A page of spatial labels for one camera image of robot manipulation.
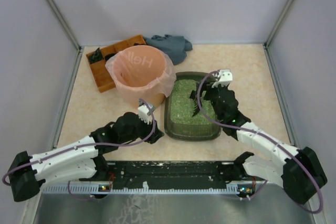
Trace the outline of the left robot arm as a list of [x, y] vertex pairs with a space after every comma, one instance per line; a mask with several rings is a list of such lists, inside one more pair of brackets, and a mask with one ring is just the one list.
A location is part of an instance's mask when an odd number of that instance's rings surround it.
[[21, 202], [50, 186], [103, 180], [109, 168], [104, 154], [143, 142], [154, 144], [163, 136], [156, 120], [127, 112], [67, 146], [34, 155], [18, 153], [2, 182], [11, 188], [14, 201]]

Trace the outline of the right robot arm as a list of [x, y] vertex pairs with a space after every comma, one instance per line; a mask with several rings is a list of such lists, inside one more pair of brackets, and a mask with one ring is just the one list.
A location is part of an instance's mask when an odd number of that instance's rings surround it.
[[215, 118], [206, 118], [220, 126], [235, 140], [259, 150], [266, 158], [242, 154], [236, 159], [244, 172], [280, 186], [295, 203], [304, 205], [314, 195], [322, 201], [321, 188], [328, 182], [315, 151], [299, 149], [270, 136], [238, 109], [235, 92], [227, 85], [205, 81], [197, 84], [195, 103], [197, 112], [205, 114], [202, 99], [209, 101]]

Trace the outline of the pink bag-lined trash bin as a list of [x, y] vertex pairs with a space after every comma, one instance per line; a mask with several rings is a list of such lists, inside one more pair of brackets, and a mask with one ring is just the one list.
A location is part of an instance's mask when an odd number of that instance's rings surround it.
[[136, 105], [139, 99], [161, 105], [176, 81], [169, 56], [146, 45], [118, 52], [106, 62], [106, 69], [121, 98], [131, 105]]

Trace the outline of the dark litter box tray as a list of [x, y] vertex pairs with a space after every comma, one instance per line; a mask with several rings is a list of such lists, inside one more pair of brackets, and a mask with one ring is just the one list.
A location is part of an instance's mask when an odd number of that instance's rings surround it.
[[171, 95], [165, 100], [164, 129], [166, 134], [183, 141], [214, 140], [221, 134], [221, 128], [209, 122], [201, 113], [194, 115], [197, 103], [190, 98], [204, 72], [178, 72]]

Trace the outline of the black litter scoop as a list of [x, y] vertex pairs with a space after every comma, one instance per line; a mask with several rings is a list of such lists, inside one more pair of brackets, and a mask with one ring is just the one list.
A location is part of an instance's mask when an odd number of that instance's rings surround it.
[[200, 85], [199, 85], [199, 82], [197, 82], [195, 90], [192, 90], [190, 97], [189, 97], [190, 99], [193, 100], [193, 103], [194, 103], [194, 110], [193, 110], [192, 117], [195, 117], [200, 112], [200, 108], [199, 108], [198, 100], [197, 100], [197, 92], [199, 88], [200, 88]]

